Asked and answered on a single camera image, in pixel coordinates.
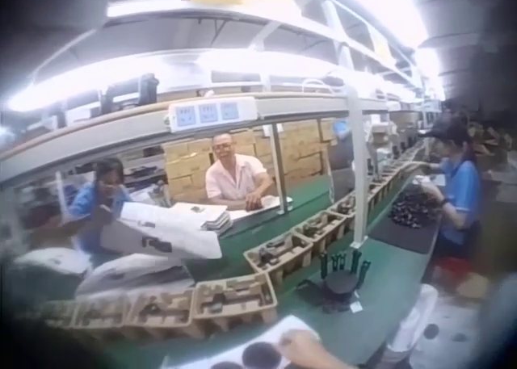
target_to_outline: white shirt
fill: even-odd
[[[220,161],[210,166],[205,179],[207,197],[238,201],[245,199],[257,188],[255,183],[257,175],[266,172],[260,160],[256,157],[236,154],[235,161],[235,180]]]

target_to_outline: older man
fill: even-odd
[[[260,160],[235,153],[228,133],[214,136],[212,149],[218,160],[206,173],[207,197],[231,210],[260,209],[261,198],[273,183]]]

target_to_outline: floor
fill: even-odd
[[[426,331],[410,356],[413,369],[458,368],[477,338],[479,306],[440,292]]]

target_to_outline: worker's hand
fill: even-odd
[[[438,201],[443,199],[442,192],[433,182],[421,182],[420,187],[426,194],[430,195],[434,199],[437,199]]]
[[[252,210],[260,209],[261,207],[262,207],[262,200],[260,198],[259,193],[254,191],[252,193],[249,193],[246,196],[246,210],[248,212],[252,211]]]
[[[286,359],[299,367],[325,368],[333,359],[314,333],[307,330],[288,331],[280,339],[277,349]]]

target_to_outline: woman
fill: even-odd
[[[76,195],[69,206],[69,214],[75,220],[85,216],[95,216],[101,205],[110,208],[114,217],[120,215],[124,202],[131,197],[124,188],[124,166],[119,159],[107,158],[95,166],[95,180],[86,184]],[[94,266],[110,261],[116,253],[104,249],[100,245],[102,225],[85,226],[78,234],[78,245],[84,252],[92,256]]]
[[[469,132],[458,120],[449,120],[426,136],[437,140],[436,150],[443,160],[438,165],[418,165],[443,172],[446,178],[443,190],[433,182],[422,184],[423,190],[438,201],[443,213],[433,257],[470,259],[479,232],[481,179]]]

